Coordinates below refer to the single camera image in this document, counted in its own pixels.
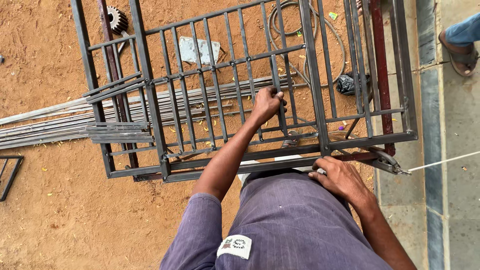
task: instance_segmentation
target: metal grille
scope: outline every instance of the metal grille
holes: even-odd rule
[[[356,12],[356,3],[353,0],[344,0],[345,17],[347,23],[347,36],[348,36],[348,48],[350,52],[350,60],[352,64],[352,71],[354,74],[355,82],[355,101],[357,113],[348,116],[337,117],[334,84],[331,75],[331,66],[328,50],[328,42],[326,38],[325,20],[323,17],[322,1],[317,0],[318,13],[320,14],[320,30],[322,35],[322,45],[324,48],[323,55],[325,59],[325,71],[327,75],[328,93],[331,107],[332,118],[325,117],[324,102],[321,92],[321,84],[319,77],[319,69],[316,60],[316,50],[314,42],[314,33],[311,26],[311,11],[315,12],[314,8],[309,4],[307,0],[299,0],[300,8],[300,22],[303,29],[303,43],[287,46],[285,30],[283,26],[283,18],[281,12],[281,2],[276,0],[276,9],[278,17],[278,25],[280,32],[281,48],[272,49],[270,35],[267,29],[267,15],[265,11],[265,3],[272,2],[271,0],[257,0],[237,7],[227,8],[221,11],[208,13],[202,16],[197,16],[191,19],[175,22],[166,26],[153,28],[150,30],[144,29],[142,20],[142,13],[140,9],[140,3],[138,0],[130,0],[130,9],[132,14],[132,23],[135,30],[134,35],[118,38],[112,40],[111,30],[106,23],[106,6],[105,2],[98,0],[100,17],[102,20],[103,30],[107,42],[90,46],[88,33],[85,24],[85,18],[80,0],[72,0],[73,16],[75,18],[76,30],[79,37],[79,44],[82,53],[82,59],[84,63],[84,69],[87,78],[87,84],[89,91],[84,94],[87,97],[89,104],[92,104],[94,108],[94,114],[96,122],[106,122],[105,112],[101,105],[103,100],[111,99],[114,104],[115,122],[150,122],[151,125],[146,126],[147,132],[151,132],[154,135],[155,142],[150,142],[148,147],[137,147],[137,144],[133,140],[132,142],[122,141],[122,150],[112,152],[111,145],[108,143],[101,143],[102,156],[105,163],[108,178],[133,176],[136,181],[159,179],[162,178],[164,182],[175,182],[183,180],[197,179],[202,170],[196,170],[194,168],[206,166],[210,159],[191,160],[184,161],[185,156],[196,155],[204,152],[211,152],[219,150],[220,147],[216,146],[216,139],[223,139],[226,143],[228,138],[234,134],[228,134],[225,124],[225,116],[222,109],[222,89],[225,86],[220,85],[218,82],[218,72],[222,68],[230,68],[234,74],[234,88],[236,89],[236,98],[239,105],[239,114],[241,122],[245,121],[244,109],[241,101],[241,96],[245,94],[245,87],[250,90],[250,95],[255,101],[255,94],[258,90],[255,87],[255,79],[252,75],[252,62],[259,59],[268,59],[269,68],[271,70],[271,84],[277,89],[277,91],[283,91],[284,88],[288,89],[290,97],[291,110],[293,124],[287,124],[286,117],[283,110],[278,114],[278,126],[269,128],[260,128],[257,131],[258,140],[250,142],[250,145],[269,143],[275,141],[282,141],[285,139],[300,139],[304,137],[315,136],[318,138],[318,144],[300,146],[294,148],[274,149],[267,151],[259,151],[253,153],[246,153],[243,160],[257,160],[274,158],[279,156],[286,156],[292,154],[305,154],[305,153],[320,153],[322,156],[331,155],[332,151],[340,150],[343,155],[336,155],[335,157],[340,160],[361,160],[372,166],[385,169],[386,166],[394,165],[393,161],[385,162],[385,153],[390,156],[395,154],[395,148],[393,143],[416,140],[417,139],[417,124],[415,116],[415,107],[413,99],[413,86],[410,73],[410,63],[408,55],[408,43],[406,42],[406,25],[405,25],[405,11],[403,8],[402,0],[391,0],[391,25],[393,32],[394,49],[396,56],[396,70],[398,78],[398,89],[400,108],[391,109],[390,97],[388,89],[388,78],[386,73],[386,57],[385,57],[385,45],[383,34],[383,22],[379,0],[372,0],[372,26],[370,22],[369,10],[367,5],[363,5],[364,12],[364,32],[365,32],[365,45],[367,48],[367,56],[364,57],[362,52],[362,39],[359,27],[359,17]],[[242,10],[251,7],[260,7],[260,11],[263,17],[263,24],[265,29],[265,42],[267,52],[251,55],[247,46],[247,38],[245,35],[245,27],[243,22]],[[243,44],[243,57],[236,57],[233,49],[233,40],[230,32],[230,24],[228,19],[229,13],[238,15],[241,31],[241,42]],[[205,36],[208,45],[208,51],[210,55],[210,62],[215,63],[213,57],[213,51],[211,46],[210,31],[208,21],[216,18],[223,17],[223,21],[226,25],[227,32],[225,33],[228,38],[229,52],[231,59],[216,63],[213,65],[202,65],[200,62],[200,53],[198,44],[194,42],[194,49],[197,54],[197,68],[184,71],[183,64],[180,57],[180,48],[178,43],[177,30],[182,26],[190,26],[191,35],[193,40],[197,39],[195,23],[203,23]],[[172,73],[168,49],[165,39],[165,32],[170,32],[173,36],[173,45],[175,48],[175,55],[178,64],[178,72]],[[149,50],[147,47],[146,37],[148,35],[159,35],[162,52],[164,55],[164,66],[167,72],[166,76],[157,77],[153,76],[151,60]],[[134,65],[135,73],[123,77],[122,67],[120,64],[119,53],[117,45],[122,42],[129,42],[132,51],[132,62]],[[93,61],[92,52],[95,50],[101,50],[104,57],[105,69],[108,76],[108,84],[104,86],[98,86],[96,77],[96,70]],[[292,74],[290,73],[288,54],[294,51],[304,51],[307,58],[308,67],[308,79],[306,78],[306,84],[310,87],[313,99],[313,108],[315,112],[315,121],[299,123],[294,97],[294,84],[292,82]],[[286,68],[286,74],[281,77],[278,74],[277,57],[282,56]],[[239,82],[237,65],[246,64],[248,73],[248,84]],[[367,85],[366,80],[366,66],[370,70],[371,85]],[[206,86],[204,74],[210,73],[213,79],[213,87]],[[197,138],[193,122],[195,118],[192,117],[192,113],[195,113],[192,109],[192,104],[189,100],[188,89],[185,83],[187,76],[197,76],[200,89],[201,89],[201,101],[204,104],[205,120],[208,128],[208,137]],[[180,82],[182,103],[178,103],[178,98],[174,90],[174,81]],[[171,104],[171,112],[169,112],[169,120],[175,125],[177,131],[181,130],[181,123],[186,122],[189,130],[189,140],[183,138],[182,132],[176,132],[177,141],[167,144],[162,128],[162,124],[166,119],[165,113],[162,113],[159,109],[159,101],[156,92],[156,86],[160,84],[166,84],[169,92],[168,100]],[[135,110],[141,110],[143,112],[142,117],[132,118],[131,104],[128,103],[126,93],[131,91],[139,92],[140,105],[137,105]],[[215,136],[212,126],[212,115],[208,101],[212,96],[217,101],[218,117],[221,126],[221,135]],[[373,103],[373,110],[370,109],[369,104]],[[392,128],[392,113],[401,113],[401,121],[403,124],[403,131],[400,133],[393,133]],[[372,117],[381,116],[383,124],[383,134],[373,135]],[[364,118],[366,123],[366,137],[349,139],[349,134],[356,126],[359,119]],[[327,123],[341,122],[344,120],[355,120],[347,135],[343,138],[329,136],[327,130]],[[313,126],[316,131],[300,134],[300,135],[288,135],[288,129],[299,128],[303,126]],[[264,138],[264,134],[272,131],[282,131],[283,136],[274,138]],[[197,144],[200,142],[210,141],[210,147],[198,149]],[[372,147],[375,145],[385,144],[385,149]],[[185,146],[190,145],[190,149],[186,150]],[[178,147],[178,151],[174,152],[169,147]],[[361,147],[367,152],[362,153],[348,153],[343,149]],[[136,153],[147,150],[156,150],[158,155],[158,164],[153,166],[141,167],[138,164]],[[130,157],[130,166],[125,170],[115,170],[113,157],[116,155],[128,154]],[[176,161],[170,162],[169,158],[179,158]],[[287,167],[299,167],[309,166],[313,163],[316,157],[302,158],[298,160],[288,161],[274,161],[263,162],[257,164],[241,165],[239,173],[244,172],[258,172],[268,169],[280,169]],[[178,170],[190,169],[190,171],[179,172]]]

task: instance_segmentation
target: person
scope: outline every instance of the person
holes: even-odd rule
[[[222,239],[221,202],[255,132],[286,105],[283,95],[258,92],[250,117],[196,182],[160,269],[416,269],[355,167],[332,157],[317,159],[310,173],[250,174]]]
[[[480,40],[480,12],[443,30],[438,40],[448,51],[455,71],[465,77],[472,76],[479,58],[473,42]]]

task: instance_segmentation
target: concrete floor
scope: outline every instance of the concrete floor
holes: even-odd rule
[[[404,5],[420,140],[396,144],[395,158],[410,169],[479,151],[480,72],[459,76],[437,39],[443,29],[480,12],[478,0]],[[388,4],[383,9],[391,100],[398,108]],[[375,124],[381,130],[380,119]],[[394,129],[401,124],[394,122]],[[418,269],[479,269],[479,161],[480,156],[455,160],[411,177],[377,171],[382,211]]]

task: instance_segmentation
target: purple shirt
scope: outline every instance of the purple shirt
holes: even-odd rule
[[[249,258],[217,257],[223,240],[220,202],[195,194],[160,269],[391,269],[346,208],[305,173],[248,183],[228,233],[238,234],[252,240]]]

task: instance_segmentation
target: blue jeans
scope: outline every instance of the blue jeans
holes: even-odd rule
[[[480,13],[447,28],[445,39],[448,43],[459,47],[466,47],[480,40]]]

